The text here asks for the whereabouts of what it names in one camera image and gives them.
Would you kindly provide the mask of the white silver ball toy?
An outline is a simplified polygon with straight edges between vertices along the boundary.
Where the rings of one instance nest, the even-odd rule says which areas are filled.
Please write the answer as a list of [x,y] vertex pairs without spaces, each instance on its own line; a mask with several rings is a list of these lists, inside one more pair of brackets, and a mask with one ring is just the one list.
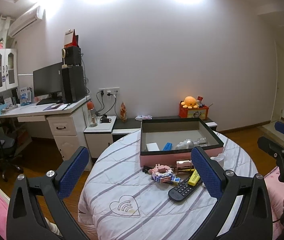
[[192,149],[196,146],[197,144],[194,141],[192,141],[191,139],[186,139],[184,141],[179,142],[176,145],[175,149],[176,150],[189,149],[189,148]]

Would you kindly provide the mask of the orange-lid water bottle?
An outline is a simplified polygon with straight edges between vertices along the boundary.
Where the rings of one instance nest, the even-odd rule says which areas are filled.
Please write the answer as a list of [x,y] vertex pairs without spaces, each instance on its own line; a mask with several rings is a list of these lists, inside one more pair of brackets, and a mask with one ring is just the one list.
[[92,101],[88,101],[86,103],[87,109],[88,109],[88,121],[89,121],[89,126],[90,127],[95,127],[97,126],[97,121],[96,121],[96,110],[94,103]]

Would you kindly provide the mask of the pink block donut toy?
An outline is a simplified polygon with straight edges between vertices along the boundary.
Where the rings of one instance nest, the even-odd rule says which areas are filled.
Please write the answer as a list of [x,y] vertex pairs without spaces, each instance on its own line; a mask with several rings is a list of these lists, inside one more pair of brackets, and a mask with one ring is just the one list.
[[157,183],[173,184],[175,180],[174,168],[167,165],[156,164],[154,168],[151,168],[148,173],[151,178]]

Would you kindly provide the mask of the white wall power strip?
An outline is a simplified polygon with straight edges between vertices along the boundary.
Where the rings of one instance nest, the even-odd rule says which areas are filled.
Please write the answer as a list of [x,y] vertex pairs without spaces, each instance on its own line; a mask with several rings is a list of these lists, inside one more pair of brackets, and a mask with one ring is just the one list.
[[113,95],[117,96],[120,93],[120,88],[119,87],[100,88],[98,91],[102,92],[103,95],[113,94]]

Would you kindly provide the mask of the white computer desk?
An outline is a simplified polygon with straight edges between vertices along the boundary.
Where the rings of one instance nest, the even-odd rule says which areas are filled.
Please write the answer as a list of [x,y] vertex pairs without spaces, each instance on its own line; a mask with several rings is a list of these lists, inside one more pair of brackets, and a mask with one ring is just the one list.
[[86,102],[89,100],[90,96],[85,96],[75,103],[62,104],[55,109],[50,109],[49,104],[33,103],[9,110],[1,114],[0,119],[17,118],[19,122],[38,122],[39,137],[45,134],[43,124],[48,124],[62,159],[67,160],[80,146],[88,147],[84,131],[88,126]]

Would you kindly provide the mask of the yellow highlighter marker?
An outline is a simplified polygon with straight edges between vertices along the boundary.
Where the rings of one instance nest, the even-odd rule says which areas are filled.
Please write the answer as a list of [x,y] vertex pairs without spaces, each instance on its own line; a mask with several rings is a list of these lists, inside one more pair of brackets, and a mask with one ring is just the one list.
[[190,186],[195,186],[199,182],[199,180],[200,180],[200,176],[199,176],[197,170],[194,169],[192,175],[190,176],[190,178],[188,180],[188,184]]

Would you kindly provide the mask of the clear glass bottle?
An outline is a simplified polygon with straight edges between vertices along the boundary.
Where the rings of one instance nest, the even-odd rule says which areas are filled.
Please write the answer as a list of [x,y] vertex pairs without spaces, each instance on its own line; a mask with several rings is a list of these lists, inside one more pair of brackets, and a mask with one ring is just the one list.
[[200,147],[207,147],[209,145],[209,142],[206,137],[199,138],[194,142],[195,146],[200,146]]

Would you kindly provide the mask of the black remote control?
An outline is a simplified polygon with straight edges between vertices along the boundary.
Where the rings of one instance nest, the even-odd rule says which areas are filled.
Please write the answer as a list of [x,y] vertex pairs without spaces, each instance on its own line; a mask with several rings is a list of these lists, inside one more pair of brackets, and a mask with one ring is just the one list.
[[202,180],[200,179],[195,186],[189,185],[188,181],[191,176],[188,176],[184,180],[182,180],[177,186],[170,189],[168,192],[168,197],[170,200],[174,202],[182,202],[185,199],[189,198],[196,189],[198,189],[202,185]]

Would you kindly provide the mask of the red cartoon storage crate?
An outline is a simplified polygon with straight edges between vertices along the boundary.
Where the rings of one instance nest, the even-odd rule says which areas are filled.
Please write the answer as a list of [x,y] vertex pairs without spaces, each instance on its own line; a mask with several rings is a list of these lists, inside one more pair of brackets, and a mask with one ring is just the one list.
[[207,120],[208,118],[209,107],[204,106],[201,108],[183,108],[182,105],[179,106],[179,114],[180,118],[200,118],[202,120]]

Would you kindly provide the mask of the white cat-ear cup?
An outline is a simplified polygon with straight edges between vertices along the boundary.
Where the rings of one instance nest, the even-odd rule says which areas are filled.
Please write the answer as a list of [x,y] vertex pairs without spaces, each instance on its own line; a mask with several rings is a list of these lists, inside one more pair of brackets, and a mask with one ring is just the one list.
[[218,164],[224,168],[224,154],[223,153],[220,153],[218,156],[216,157],[211,157],[210,158],[211,160],[214,160],[216,162],[218,162]]

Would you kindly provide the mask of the pink black storage box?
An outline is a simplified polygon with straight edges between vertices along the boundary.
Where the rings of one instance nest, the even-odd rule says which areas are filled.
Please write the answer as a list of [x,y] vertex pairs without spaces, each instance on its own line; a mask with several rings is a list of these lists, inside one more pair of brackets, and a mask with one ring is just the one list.
[[[199,118],[170,118],[151,119],[141,122],[140,139],[140,165],[155,166],[164,164],[175,166],[177,160],[190,160],[192,149],[176,150],[176,145],[186,139],[196,141],[206,137],[209,145],[201,147],[210,157],[216,157],[222,153],[224,142],[217,134]],[[146,144],[156,142],[159,151],[149,152]],[[167,142],[172,143],[170,151],[163,151]]]

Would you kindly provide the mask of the blue rectangular small box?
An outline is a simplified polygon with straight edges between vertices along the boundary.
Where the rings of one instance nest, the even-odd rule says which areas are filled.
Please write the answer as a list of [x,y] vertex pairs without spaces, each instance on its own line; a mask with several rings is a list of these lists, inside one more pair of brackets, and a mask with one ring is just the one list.
[[163,147],[163,151],[170,151],[172,149],[172,143],[167,142],[165,146]]

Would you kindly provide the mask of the black white tv cabinet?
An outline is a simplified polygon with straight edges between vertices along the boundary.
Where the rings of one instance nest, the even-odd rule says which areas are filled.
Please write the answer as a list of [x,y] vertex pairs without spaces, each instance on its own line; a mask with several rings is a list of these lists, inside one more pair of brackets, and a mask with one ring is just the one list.
[[109,124],[99,123],[96,127],[88,127],[84,131],[86,143],[91,157],[99,159],[102,153],[109,149],[111,152],[133,152],[140,159],[141,122],[130,119],[122,124],[113,120]]

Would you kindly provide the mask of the white air conditioner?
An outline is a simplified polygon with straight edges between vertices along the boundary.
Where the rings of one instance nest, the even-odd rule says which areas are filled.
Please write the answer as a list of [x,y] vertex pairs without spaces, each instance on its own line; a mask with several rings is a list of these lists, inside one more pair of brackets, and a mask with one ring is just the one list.
[[10,25],[8,29],[9,37],[15,37],[24,29],[40,22],[43,19],[44,12],[45,9],[41,6],[37,6],[25,12]]

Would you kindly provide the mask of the white charger block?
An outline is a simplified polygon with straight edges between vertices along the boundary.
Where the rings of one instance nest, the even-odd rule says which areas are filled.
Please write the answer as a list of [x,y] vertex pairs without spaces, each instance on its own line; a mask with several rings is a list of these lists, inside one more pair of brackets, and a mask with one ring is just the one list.
[[156,142],[146,144],[146,148],[149,152],[159,151],[159,147],[158,147],[158,144]]

